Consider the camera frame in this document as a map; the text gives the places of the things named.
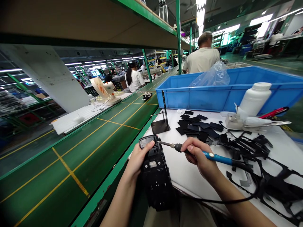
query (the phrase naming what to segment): green metal shelf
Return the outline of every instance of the green metal shelf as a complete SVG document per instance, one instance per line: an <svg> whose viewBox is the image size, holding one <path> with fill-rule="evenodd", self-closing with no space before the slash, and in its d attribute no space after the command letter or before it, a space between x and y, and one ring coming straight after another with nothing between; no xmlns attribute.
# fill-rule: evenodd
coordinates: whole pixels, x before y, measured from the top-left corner
<svg viewBox="0 0 303 227"><path fill-rule="evenodd" d="M0 15L0 42L91 47L177 49L177 32L139 0L11 0ZM189 42L181 39L182 48Z"/></svg>

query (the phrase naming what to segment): plastic bag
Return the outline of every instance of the plastic bag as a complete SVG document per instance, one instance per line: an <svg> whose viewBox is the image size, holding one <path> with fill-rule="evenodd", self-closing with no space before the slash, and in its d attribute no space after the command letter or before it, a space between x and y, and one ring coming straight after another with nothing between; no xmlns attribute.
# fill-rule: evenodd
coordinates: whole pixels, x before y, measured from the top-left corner
<svg viewBox="0 0 303 227"><path fill-rule="evenodd" d="M208 71L198 76L189 87L229 85L227 69L222 61L218 61Z"/></svg>

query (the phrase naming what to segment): black cable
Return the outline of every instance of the black cable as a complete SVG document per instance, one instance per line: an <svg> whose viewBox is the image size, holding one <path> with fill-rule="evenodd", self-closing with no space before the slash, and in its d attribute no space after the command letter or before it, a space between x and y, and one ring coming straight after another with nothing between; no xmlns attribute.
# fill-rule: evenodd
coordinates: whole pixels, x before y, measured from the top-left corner
<svg viewBox="0 0 303 227"><path fill-rule="evenodd" d="M248 200L251 200L253 198L256 198L257 197L257 194L259 193L259 190L260 190L260 185L259 185L259 181L257 180L257 178L254 176L253 172L252 171L247 171L245 170L246 172L250 173L251 174L251 177L254 178L255 182L257 182L256 184L256 190L254 193L251 194L251 196L245 198L245 199L239 199L239 200L229 200L229 201L219 201L219 200L208 200L208 199L198 199L198 198L192 198L192 197L189 197L189 196L185 196L187 198L190 198L190 199L193 199L197 202L210 202L210 203L219 203L219 204L225 204L225 205L228 205L228 204L235 204L235 203L240 203L240 202L245 202L245 201L248 201Z"/></svg>

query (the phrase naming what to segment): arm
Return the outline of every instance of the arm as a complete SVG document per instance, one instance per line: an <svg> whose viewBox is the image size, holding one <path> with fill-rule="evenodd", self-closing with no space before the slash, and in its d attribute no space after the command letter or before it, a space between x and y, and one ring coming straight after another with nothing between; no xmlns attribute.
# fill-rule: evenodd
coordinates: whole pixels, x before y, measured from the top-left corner
<svg viewBox="0 0 303 227"><path fill-rule="evenodd" d="M100 227L126 227L133 205L136 182L145 154L154 146L151 141L143 150L136 144L118 184L114 198Z"/></svg>
<svg viewBox="0 0 303 227"><path fill-rule="evenodd" d="M145 81L144 81L141 73L137 72L137 76L138 76L139 83L144 87L145 86Z"/></svg>
<svg viewBox="0 0 303 227"><path fill-rule="evenodd" d="M188 70L188 57L186 58L186 60L185 60L185 62L184 62L182 71L183 71L184 73L186 73L187 70Z"/></svg>
<svg viewBox="0 0 303 227"><path fill-rule="evenodd" d="M210 146L192 137L182 145L181 151L186 148L192 155L185 154L187 160L197 165L201 175L216 190L222 201L244 199L242 193L219 170L216 162L208 160L203 151L213 153ZM244 227L275 227L263 213L250 201L226 205L226 208L239 224Z"/></svg>

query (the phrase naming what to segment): box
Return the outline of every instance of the box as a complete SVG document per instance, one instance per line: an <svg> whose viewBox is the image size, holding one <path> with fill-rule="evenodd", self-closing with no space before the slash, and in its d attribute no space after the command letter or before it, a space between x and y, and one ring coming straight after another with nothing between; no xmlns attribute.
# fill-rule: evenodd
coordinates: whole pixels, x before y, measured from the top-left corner
<svg viewBox="0 0 303 227"><path fill-rule="evenodd" d="M227 70L229 85L188 87L201 73L168 77L156 88L159 107L170 109L190 109L200 111L235 111L234 102L240 105L247 89L254 83L271 83L272 94L260 110L265 114L280 107L292 107L303 96L303 78L287 73L251 66Z"/></svg>

